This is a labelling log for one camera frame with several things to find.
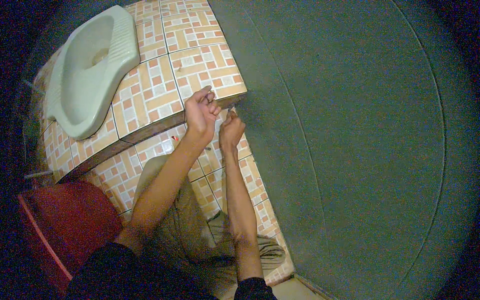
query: red plastic stool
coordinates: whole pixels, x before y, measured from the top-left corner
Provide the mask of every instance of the red plastic stool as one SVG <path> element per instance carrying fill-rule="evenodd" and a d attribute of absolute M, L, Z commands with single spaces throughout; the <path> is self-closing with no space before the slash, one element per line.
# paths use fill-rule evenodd
<path fill-rule="evenodd" d="M 86 181 L 23 192 L 18 199 L 24 237 L 61 296 L 95 249 L 114 240 L 122 229 L 108 198 Z"/>

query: white ceramic squat toilet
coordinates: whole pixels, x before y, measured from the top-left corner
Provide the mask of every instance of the white ceramic squat toilet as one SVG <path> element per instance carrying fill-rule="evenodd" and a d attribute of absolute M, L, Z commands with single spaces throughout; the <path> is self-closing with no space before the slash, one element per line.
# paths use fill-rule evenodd
<path fill-rule="evenodd" d="M 46 92 L 46 116 L 74 139 L 102 125 L 115 91 L 140 63 L 135 23 L 114 6 L 74 30 L 53 67 Z"/>

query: hand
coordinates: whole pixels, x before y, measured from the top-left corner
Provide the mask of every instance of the hand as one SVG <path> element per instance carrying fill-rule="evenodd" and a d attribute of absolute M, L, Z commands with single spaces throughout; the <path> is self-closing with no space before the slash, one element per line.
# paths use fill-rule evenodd
<path fill-rule="evenodd" d="M 185 101 L 188 126 L 185 136 L 189 136 L 204 147 L 213 139 L 215 120 L 221 111 L 214 100 L 215 93 L 210 92 L 211 89 L 212 87 L 207 85 Z"/>
<path fill-rule="evenodd" d="M 225 122 L 220 125 L 220 149 L 224 155 L 237 153 L 237 145 L 244 130 L 245 123 L 231 110 Z"/>

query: man's left hand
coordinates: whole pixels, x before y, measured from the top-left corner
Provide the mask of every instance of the man's left hand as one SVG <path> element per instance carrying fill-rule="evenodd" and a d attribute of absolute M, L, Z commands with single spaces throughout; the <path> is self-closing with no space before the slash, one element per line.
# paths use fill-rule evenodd
<path fill-rule="evenodd" d="M 214 100 L 215 93 L 210 92 L 211 88 L 207 85 L 185 101 L 188 127 L 186 135 L 205 146 L 213 139 L 215 120 L 221 111 Z"/>

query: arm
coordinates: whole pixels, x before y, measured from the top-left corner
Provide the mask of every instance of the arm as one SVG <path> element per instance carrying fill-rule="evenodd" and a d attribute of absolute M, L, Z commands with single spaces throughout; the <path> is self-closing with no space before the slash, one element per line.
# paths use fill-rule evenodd
<path fill-rule="evenodd" d="M 165 165 L 133 209 L 132 220 L 115 239 L 116 243 L 142 253 L 144 243 L 173 204 L 188 171 L 206 145 L 212 141 L 215 119 L 220 112 L 215 94 L 206 86 L 185 102 L 188 129 Z"/>
<path fill-rule="evenodd" d="M 220 129 L 220 147 L 225 160 L 227 177 L 227 206 L 230 233 L 235 241 L 237 279 L 263 278 L 257 241 L 257 219 L 243 182 L 238 161 L 237 144 L 245 124 L 231 111 Z"/>

